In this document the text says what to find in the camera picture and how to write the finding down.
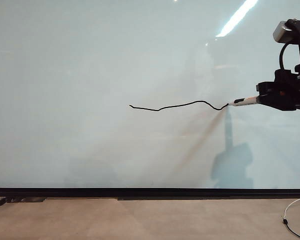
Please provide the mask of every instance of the floor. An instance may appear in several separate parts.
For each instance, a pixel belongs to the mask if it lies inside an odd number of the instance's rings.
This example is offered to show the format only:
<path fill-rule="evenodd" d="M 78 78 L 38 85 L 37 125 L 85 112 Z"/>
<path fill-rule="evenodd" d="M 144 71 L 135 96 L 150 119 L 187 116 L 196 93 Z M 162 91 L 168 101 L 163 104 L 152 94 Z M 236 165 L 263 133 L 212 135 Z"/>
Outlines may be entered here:
<path fill-rule="evenodd" d="M 48 199 L 0 206 L 0 240 L 298 239 L 282 223 L 292 199 Z M 300 234 L 300 202 L 287 214 Z"/>

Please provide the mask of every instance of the whiteboard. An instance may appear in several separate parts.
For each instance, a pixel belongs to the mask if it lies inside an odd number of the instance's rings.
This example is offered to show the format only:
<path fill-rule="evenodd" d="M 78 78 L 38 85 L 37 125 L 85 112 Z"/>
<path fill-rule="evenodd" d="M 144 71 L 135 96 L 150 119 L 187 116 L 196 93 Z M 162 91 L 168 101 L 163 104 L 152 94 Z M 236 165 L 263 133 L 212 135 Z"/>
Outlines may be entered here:
<path fill-rule="evenodd" d="M 300 1 L 244 2 L 0 0 L 0 187 L 300 189 L 300 110 L 129 107 L 258 95 Z"/>

